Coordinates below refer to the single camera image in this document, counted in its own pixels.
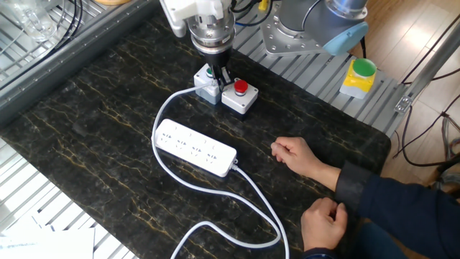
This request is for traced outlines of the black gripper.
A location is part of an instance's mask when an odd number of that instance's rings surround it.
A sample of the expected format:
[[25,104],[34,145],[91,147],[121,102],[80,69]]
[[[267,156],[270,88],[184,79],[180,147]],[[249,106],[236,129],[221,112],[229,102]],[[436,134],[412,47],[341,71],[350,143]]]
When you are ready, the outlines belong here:
[[232,83],[231,73],[226,69],[230,60],[232,49],[202,49],[199,53],[204,57],[207,64],[211,66],[213,78],[219,83],[219,86],[227,86]]

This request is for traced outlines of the person right hand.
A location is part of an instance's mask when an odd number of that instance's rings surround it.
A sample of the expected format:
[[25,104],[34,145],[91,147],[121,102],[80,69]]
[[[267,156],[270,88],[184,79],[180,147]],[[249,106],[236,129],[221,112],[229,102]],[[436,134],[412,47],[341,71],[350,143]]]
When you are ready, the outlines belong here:
[[328,166],[317,159],[302,137],[278,137],[271,149],[278,162],[299,175],[317,178],[328,171]]

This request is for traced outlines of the person left hand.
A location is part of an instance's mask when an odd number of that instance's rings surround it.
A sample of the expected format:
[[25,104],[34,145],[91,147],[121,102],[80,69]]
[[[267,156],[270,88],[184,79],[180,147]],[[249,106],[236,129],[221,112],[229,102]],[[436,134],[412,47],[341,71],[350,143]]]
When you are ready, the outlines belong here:
[[301,217],[304,251],[336,248],[346,232],[347,222],[344,203],[337,204],[330,198],[314,201]]

